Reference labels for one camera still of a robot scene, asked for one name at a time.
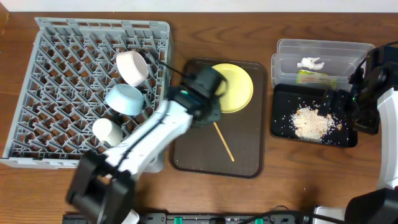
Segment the cable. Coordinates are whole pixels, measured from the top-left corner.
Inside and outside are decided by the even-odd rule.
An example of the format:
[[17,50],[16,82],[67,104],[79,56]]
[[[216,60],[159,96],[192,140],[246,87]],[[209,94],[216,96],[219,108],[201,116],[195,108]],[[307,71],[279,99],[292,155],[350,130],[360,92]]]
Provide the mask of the cable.
[[398,41],[394,41],[394,42],[391,42],[391,43],[388,43],[388,44],[385,44],[385,45],[391,46],[391,45],[394,45],[394,44],[398,44]]
[[365,63],[366,61],[366,57],[362,60],[361,63],[359,63],[359,65],[356,67],[354,74],[356,74],[358,72],[359,69],[361,69],[363,63]]
[[[285,205],[277,205],[277,206],[275,206],[271,211],[275,211],[277,208],[284,208],[284,209],[286,209],[286,210],[289,210],[289,208],[286,207]],[[275,224],[274,221],[271,220],[271,216],[270,216],[270,215],[268,216],[268,220],[269,220],[269,222],[270,222],[271,224]]]
[[323,221],[330,222],[330,223],[336,223],[336,224],[350,224],[349,222],[341,221],[336,218],[326,217],[324,215],[318,215],[318,214],[314,214],[314,213],[310,213],[310,212],[295,211],[295,210],[265,212],[261,215],[254,216],[252,218],[248,218],[247,220],[242,221],[238,224],[248,224],[249,222],[253,222],[258,218],[270,217],[271,215],[293,215],[294,217],[317,218],[319,220],[323,220]]
[[162,62],[161,60],[158,60],[157,62],[158,62],[159,64],[161,64],[161,65],[166,66],[166,68],[170,69],[171,71],[177,72],[177,73],[180,74],[182,77],[185,77],[185,78],[188,77],[188,75],[186,75],[186,74],[184,74],[184,73],[178,71],[177,69],[175,69],[175,68],[173,68],[173,67],[168,66],[166,63]]

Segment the black tray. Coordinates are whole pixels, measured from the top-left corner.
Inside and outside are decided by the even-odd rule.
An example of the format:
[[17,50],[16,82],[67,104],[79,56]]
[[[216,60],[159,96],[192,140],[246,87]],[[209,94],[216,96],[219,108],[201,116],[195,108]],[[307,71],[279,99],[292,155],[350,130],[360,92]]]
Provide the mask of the black tray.
[[[295,135],[292,122],[289,121],[290,115],[296,113],[299,105],[310,106],[313,110],[314,105],[320,105],[324,90],[309,88],[303,86],[293,86],[278,84],[274,88],[274,101],[272,104],[271,134],[275,137],[299,139]],[[333,131],[326,135],[322,142],[318,144],[327,144],[340,147],[355,147],[358,143],[358,133],[349,127],[344,120],[341,121],[343,128],[341,131]]]
[[170,163],[178,170],[231,177],[257,177],[264,166],[267,73],[258,63],[194,58],[184,72],[201,70],[220,63],[245,69],[253,81],[249,104],[235,113],[222,114],[217,121],[221,133],[235,158],[232,162],[213,124],[191,128],[176,139],[170,149]]

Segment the wooden table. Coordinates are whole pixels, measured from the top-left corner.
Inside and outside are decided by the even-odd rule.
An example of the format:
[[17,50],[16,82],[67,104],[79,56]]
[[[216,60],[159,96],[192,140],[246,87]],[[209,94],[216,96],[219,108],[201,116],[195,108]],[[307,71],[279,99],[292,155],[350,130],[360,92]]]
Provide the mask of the wooden table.
[[[167,21],[175,41],[175,67],[192,57],[259,62],[270,68],[279,39],[368,42],[396,40],[398,14],[311,13],[16,13],[0,42],[0,148],[11,119],[39,28],[34,17],[82,17]],[[265,167],[252,180],[179,172],[166,161],[158,174],[144,174],[137,207],[169,212],[259,213],[276,205],[308,209],[345,206],[376,188],[381,134],[359,134],[352,149],[276,139],[269,134],[269,82]],[[13,169],[0,165],[0,223],[59,223],[74,170]]]

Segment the white cup in rack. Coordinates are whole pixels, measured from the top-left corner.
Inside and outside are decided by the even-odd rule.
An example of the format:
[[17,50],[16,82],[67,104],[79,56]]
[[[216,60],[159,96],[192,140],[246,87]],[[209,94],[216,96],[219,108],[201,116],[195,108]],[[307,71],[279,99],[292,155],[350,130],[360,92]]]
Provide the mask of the white cup in rack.
[[116,66],[127,84],[136,87],[148,78],[148,67],[144,58],[136,51],[118,53]]
[[122,141],[122,129],[114,122],[100,118],[93,124],[93,133],[101,142],[106,142],[110,146],[115,146]]

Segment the light blue bowl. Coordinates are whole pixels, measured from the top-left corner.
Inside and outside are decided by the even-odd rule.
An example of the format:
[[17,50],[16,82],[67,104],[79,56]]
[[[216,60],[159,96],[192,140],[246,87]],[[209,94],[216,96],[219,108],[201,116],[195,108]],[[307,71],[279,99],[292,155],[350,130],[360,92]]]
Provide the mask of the light blue bowl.
[[131,85],[117,84],[105,96],[105,102],[119,113],[135,116],[141,113],[144,96]]

